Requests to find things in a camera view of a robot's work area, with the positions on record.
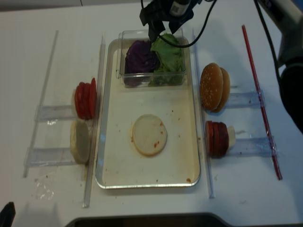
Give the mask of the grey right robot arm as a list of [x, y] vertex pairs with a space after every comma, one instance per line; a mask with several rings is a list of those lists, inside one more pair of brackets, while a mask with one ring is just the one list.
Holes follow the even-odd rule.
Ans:
[[[162, 38], [164, 21], [168, 22], [170, 31], [174, 33], [193, 18], [193, 8], [200, 3], [199, 0], [153, 0], [147, 6], [141, 6], [140, 20], [142, 25], [148, 25], [149, 38], [154, 42]], [[254, 3], [272, 52], [282, 103], [301, 131], [303, 106], [299, 101], [303, 93], [303, 7], [294, 0], [256, 0]], [[262, 9], [282, 34], [278, 54]]]

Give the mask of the black left arm gripper tip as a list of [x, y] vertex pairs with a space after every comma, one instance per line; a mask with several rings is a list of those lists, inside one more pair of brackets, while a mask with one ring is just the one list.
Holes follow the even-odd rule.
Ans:
[[7, 203], [0, 212], [0, 227], [11, 227], [16, 215], [14, 202]]

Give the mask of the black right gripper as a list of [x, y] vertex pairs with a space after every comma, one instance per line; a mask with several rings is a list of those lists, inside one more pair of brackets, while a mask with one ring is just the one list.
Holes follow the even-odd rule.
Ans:
[[142, 6], [140, 20], [143, 26], [149, 25], [149, 39], [156, 40], [165, 30], [163, 21], [169, 22], [172, 34], [194, 16], [193, 8], [201, 4], [201, 0], [152, 0]]

